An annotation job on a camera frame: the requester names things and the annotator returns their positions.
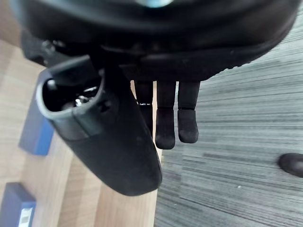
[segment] black plastic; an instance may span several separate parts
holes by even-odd
[[[162,181],[152,137],[129,82],[119,70],[106,72],[110,76],[101,79],[90,102],[56,112],[48,107],[59,109],[53,105],[60,102],[52,99],[45,82],[37,90],[39,109],[80,160],[109,187],[128,196],[151,192]],[[112,87],[116,79],[119,83]]]
[[[149,9],[135,0],[10,0],[38,38],[144,54],[267,42],[291,26],[300,2],[176,0]]]

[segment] striped carpet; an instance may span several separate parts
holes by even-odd
[[[199,141],[163,151],[156,227],[303,227],[303,179],[276,165],[303,153],[302,39],[303,11],[270,53],[201,83]]]

